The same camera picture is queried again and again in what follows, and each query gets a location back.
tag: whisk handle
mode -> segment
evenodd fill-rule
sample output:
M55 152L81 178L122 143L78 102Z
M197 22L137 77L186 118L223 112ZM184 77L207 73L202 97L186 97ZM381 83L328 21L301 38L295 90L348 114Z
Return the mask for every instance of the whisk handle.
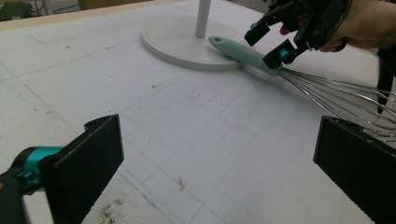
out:
M264 55L260 54L254 49L249 48L248 46L219 36L210 36L209 42L213 47L221 51L229 58L258 68L264 73L273 77L276 77L279 74L281 66L274 69L269 68L262 60Z

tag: metal whisk wires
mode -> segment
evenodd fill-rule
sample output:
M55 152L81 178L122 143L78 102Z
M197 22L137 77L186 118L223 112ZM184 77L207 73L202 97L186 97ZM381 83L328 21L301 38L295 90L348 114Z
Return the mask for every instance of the metal whisk wires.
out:
M359 124L368 134L386 142L396 141L396 94L287 68L279 76L294 85L329 115ZM378 99L386 99L381 105Z

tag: white lamp base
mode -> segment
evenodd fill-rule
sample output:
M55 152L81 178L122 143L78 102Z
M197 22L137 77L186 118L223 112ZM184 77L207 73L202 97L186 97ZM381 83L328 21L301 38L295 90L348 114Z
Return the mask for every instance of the white lamp base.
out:
M142 30L143 45L158 58L200 71L228 71L243 65L227 59L213 48L208 38L224 36L247 45L242 34L218 22L209 21L206 37L198 38L194 31L197 19L188 16L161 18L149 22Z

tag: whisk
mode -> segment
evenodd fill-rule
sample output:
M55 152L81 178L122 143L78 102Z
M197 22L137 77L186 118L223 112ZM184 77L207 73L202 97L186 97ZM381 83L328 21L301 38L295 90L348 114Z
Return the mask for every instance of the whisk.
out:
M330 116L357 123L382 141L396 141L395 93L284 67L270 69L262 61L264 56L247 46L218 36L209 37L209 42L227 57L259 68L273 77L285 78Z

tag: white table surface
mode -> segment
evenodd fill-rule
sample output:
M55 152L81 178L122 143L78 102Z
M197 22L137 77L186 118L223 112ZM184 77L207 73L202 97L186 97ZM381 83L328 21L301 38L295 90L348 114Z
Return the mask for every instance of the white table surface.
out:
M318 107L249 67L199 72L157 59L142 27L195 16L198 1L148 5L4 23L21 28L0 33L0 171L27 147L64 146L84 123L120 114L125 161L84 223L372 223L312 162ZM261 16L212 1L210 20L241 34ZM272 30L257 51L284 40ZM352 48L307 52L291 67L376 83L376 58ZM25 201L33 223L52 222L43 192Z

